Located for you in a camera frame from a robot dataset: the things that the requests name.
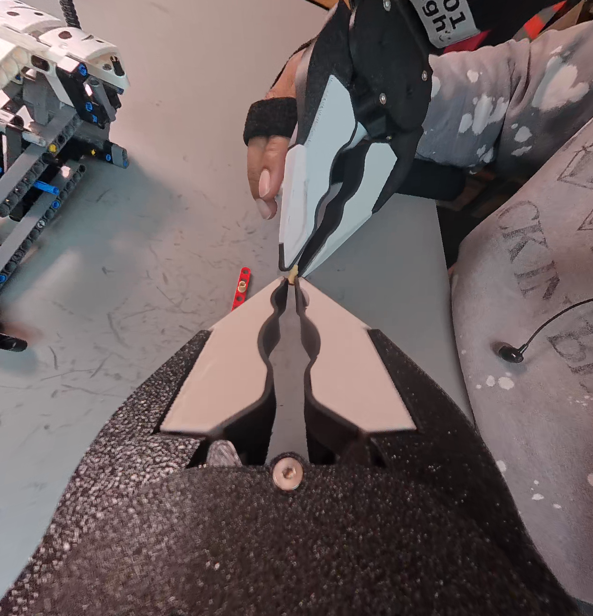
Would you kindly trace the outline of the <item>toy truck chassis model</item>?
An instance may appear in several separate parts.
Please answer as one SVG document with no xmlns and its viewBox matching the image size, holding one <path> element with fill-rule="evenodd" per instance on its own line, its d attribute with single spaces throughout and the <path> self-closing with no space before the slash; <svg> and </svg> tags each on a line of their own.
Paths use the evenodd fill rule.
<svg viewBox="0 0 593 616">
<path fill-rule="evenodd" d="M 63 18 L 0 1 L 0 293 L 95 159 L 126 169 L 110 139 L 129 80 L 118 48 L 81 29 L 73 1 Z"/>
</svg>

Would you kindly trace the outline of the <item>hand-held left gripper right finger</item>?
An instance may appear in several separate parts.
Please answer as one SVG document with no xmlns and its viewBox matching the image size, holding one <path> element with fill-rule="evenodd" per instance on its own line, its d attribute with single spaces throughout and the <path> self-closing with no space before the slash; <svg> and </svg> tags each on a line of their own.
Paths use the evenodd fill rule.
<svg viewBox="0 0 593 616">
<path fill-rule="evenodd" d="M 303 278 L 295 280 L 309 461 L 331 465 L 357 443 L 416 424 L 362 320 Z"/>
</svg>

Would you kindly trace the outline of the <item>red perforated toy beam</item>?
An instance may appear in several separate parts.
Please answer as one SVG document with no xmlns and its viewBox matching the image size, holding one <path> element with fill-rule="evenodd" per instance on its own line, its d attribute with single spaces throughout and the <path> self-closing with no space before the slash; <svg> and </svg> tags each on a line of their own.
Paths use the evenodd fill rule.
<svg viewBox="0 0 593 616">
<path fill-rule="evenodd" d="M 245 280 L 247 282 L 247 288 L 245 290 L 244 293 L 239 293 L 237 286 L 239 283 L 239 280 L 237 281 L 237 286 L 236 286 L 236 290 L 234 293 L 234 298 L 232 301 L 232 306 L 231 306 L 231 311 L 234 311 L 235 309 L 237 309 L 240 305 L 242 305 L 247 298 L 247 294 L 248 294 L 248 288 L 249 288 L 249 284 L 250 284 L 250 280 L 251 280 L 251 269 L 249 267 L 242 267 L 239 273 L 239 280 Z"/>
</svg>

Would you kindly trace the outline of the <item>person in grey splattered hoodie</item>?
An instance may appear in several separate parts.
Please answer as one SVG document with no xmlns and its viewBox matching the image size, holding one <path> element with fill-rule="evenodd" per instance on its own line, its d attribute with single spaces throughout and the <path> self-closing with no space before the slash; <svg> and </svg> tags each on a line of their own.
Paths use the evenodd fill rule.
<svg viewBox="0 0 593 616">
<path fill-rule="evenodd" d="M 593 119 L 462 242 L 452 314 L 477 428 L 549 568 L 593 604 Z"/>
</svg>

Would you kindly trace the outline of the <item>person's right hand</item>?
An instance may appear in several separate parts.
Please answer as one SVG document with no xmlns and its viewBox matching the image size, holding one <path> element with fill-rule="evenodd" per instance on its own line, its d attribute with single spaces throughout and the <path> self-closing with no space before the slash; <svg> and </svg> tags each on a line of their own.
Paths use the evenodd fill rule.
<svg viewBox="0 0 593 616">
<path fill-rule="evenodd" d="M 293 54 L 286 62 L 264 101 L 295 98 L 295 78 L 305 49 Z M 264 220 L 277 213 L 276 197 L 284 177 L 285 157 L 291 135 L 259 135 L 248 141 L 246 174 L 256 207 Z"/>
</svg>

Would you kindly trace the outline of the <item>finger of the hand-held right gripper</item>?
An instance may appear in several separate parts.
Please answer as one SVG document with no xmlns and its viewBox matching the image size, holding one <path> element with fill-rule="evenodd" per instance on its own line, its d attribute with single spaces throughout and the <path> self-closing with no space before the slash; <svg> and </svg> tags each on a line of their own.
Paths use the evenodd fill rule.
<svg viewBox="0 0 593 616">
<path fill-rule="evenodd" d="M 285 159 L 279 225 L 279 269 L 290 270 L 317 228 L 317 210 L 331 188 L 331 170 L 352 142 L 357 121 L 348 87 L 331 74 L 306 127 L 300 110 Z"/>
<path fill-rule="evenodd" d="M 397 157 L 385 142 L 365 142 L 342 154 L 339 162 L 341 186 L 301 255 L 301 277 L 311 274 L 371 218 Z"/>
</svg>

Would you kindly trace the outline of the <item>grey desk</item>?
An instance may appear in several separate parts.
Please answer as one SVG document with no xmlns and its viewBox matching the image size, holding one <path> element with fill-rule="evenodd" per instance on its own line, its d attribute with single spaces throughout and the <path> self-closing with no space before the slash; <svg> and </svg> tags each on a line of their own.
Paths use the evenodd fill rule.
<svg viewBox="0 0 593 616">
<path fill-rule="evenodd" d="M 242 133 L 327 12 L 308 1 L 74 1 L 131 86 L 111 139 L 0 296 L 30 343 L 0 350 L 0 599 L 119 405 L 229 311 L 239 270 L 277 273 L 277 220 L 250 195 Z"/>
</svg>

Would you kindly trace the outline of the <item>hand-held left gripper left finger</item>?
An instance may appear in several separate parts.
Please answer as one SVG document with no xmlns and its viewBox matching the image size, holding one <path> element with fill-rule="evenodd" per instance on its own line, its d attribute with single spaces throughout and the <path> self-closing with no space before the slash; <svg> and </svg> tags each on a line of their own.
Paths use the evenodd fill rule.
<svg viewBox="0 0 593 616">
<path fill-rule="evenodd" d="M 159 424 L 162 434 L 229 441 L 245 464 L 265 463 L 277 409 L 270 355 L 287 295 L 288 280 L 280 277 L 202 332 L 202 348 Z"/>
</svg>

